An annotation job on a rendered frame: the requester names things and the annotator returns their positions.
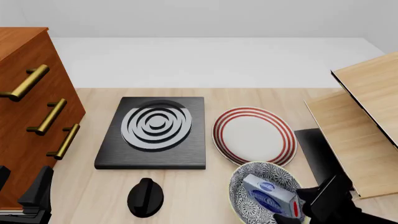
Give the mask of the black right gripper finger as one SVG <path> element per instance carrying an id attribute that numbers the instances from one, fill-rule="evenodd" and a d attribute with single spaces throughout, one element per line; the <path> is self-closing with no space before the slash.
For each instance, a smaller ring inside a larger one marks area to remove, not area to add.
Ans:
<path id="1" fill-rule="evenodd" d="M 297 218 L 287 218 L 279 214 L 274 214 L 273 217 L 277 224 L 302 224 Z"/>
<path id="2" fill-rule="evenodd" d="M 296 193 L 300 199 L 305 201 L 306 204 L 311 204 L 315 199 L 317 199 L 319 195 L 320 187 L 312 187 L 312 188 L 302 188 L 297 189 Z"/>

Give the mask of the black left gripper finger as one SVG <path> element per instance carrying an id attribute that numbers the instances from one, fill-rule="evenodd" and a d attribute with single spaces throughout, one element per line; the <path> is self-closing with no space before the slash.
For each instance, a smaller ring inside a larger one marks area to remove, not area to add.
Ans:
<path id="1" fill-rule="evenodd" d="M 0 190 L 2 190 L 6 184 L 10 174 L 11 171 L 6 166 L 0 166 Z"/>
<path id="2" fill-rule="evenodd" d="M 53 169 L 50 166 L 43 166 L 31 186 L 17 202 L 23 208 L 51 208 L 50 189 L 52 178 Z"/>

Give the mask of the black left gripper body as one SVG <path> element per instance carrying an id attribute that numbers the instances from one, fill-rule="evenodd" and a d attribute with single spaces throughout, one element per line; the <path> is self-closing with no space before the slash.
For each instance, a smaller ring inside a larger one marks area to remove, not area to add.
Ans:
<path id="1" fill-rule="evenodd" d="M 48 224 L 51 212 L 51 208 L 0 210 L 0 224 Z"/>

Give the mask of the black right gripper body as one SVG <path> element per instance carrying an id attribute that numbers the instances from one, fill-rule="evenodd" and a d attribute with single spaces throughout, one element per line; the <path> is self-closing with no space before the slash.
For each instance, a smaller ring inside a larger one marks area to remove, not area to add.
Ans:
<path id="1" fill-rule="evenodd" d="M 352 224 L 355 222 L 355 204 L 350 190 L 352 182 L 324 182 L 313 203 L 304 203 L 303 212 L 309 224 Z"/>

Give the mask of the cream cheese box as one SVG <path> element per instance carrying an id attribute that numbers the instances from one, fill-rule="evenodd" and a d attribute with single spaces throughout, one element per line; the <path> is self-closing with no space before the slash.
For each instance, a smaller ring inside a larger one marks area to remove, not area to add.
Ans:
<path id="1" fill-rule="evenodd" d="M 252 174 L 243 179 L 243 184 L 249 198 L 260 206 L 287 218 L 302 217 L 296 193 L 289 192 L 273 182 L 260 179 Z"/>

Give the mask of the black-and-white patterned bowl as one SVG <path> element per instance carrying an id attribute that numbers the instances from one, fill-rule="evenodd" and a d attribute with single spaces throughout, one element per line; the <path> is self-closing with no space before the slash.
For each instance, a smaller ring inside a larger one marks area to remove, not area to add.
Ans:
<path id="1" fill-rule="evenodd" d="M 249 174 L 273 182 L 292 193 L 296 193 L 296 190 L 302 187 L 286 169 L 270 162 L 248 162 L 233 172 L 228 185 L 228 195 L 230 205 L 239 219 L 245 224 L 277 224 L 273 217 L 276 213 L 249 198 L 243 184 L 243 179 Z M 298 200 L 302 213 L 302 217 L 298 219 L 302 224 L 308 224 L 310 218 L 302 211 L 304 201 L 299 198 Z"/>

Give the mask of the pale wooden shelf rack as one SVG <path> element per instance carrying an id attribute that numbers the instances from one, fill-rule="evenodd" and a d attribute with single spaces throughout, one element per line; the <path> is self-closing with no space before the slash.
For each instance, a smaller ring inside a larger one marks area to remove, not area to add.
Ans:
<path id="1" fill-rule="evenodd" d="M 361 198 L 398 194 L 398 52 L 331 75 L 341 91 L 309 112 Z"/>

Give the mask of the flat black stove plate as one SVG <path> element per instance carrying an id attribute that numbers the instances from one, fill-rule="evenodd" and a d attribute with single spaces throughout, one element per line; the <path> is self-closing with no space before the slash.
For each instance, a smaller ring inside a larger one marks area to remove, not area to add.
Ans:
<path id="1" fill-rule="evenodd" d="M 95 169 L 205 169 L 202 96 L 121 98 Z"/>

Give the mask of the white plate with red rings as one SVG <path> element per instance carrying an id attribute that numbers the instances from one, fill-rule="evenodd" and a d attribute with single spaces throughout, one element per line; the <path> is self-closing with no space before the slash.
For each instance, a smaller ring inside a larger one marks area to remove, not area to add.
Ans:
<path id="1" fill-rule="evenodd" d="M 250 106 L 231 108 L 219 115 L 211 135 L 217 150 L 237 166 L 270 162 L 283 167 L 298 148 L 292 128 L 281 117 Z"/>

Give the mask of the round black stove knob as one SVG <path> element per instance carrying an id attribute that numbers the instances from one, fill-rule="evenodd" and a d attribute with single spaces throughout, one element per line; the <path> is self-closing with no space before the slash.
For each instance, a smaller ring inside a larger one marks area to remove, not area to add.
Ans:
<path id="1" fill-rule="evenodd" d="M 127 196 L 130 212 L 138 218 L 149 218 L 156 214 L 164 202 L 162 187 L 150 178 L 143 178 Z"/>

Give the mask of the wooden cabinet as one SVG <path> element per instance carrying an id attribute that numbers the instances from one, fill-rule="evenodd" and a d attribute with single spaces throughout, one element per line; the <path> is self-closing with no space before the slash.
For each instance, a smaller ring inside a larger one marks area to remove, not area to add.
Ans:
<path id="1" fill-rule="evenodd" d="M 57 161 L 47 157 L 65 139 L 68 128 L 79 124 L 85 109 L 51 41 L 46 27 L 0 27 L 0 91 L 13 91 L 27 77 L 26 70 L 47 65 L 49 72 L 20 102 L 0 98 L 0 166 L 11 174 L 0 190 L 0 209 L 20 209 L 19 197 L 43 166 Z M 27 132 L 39 126 L 52 110 L 48 102 L 67 100 L 44 136 Z"/>

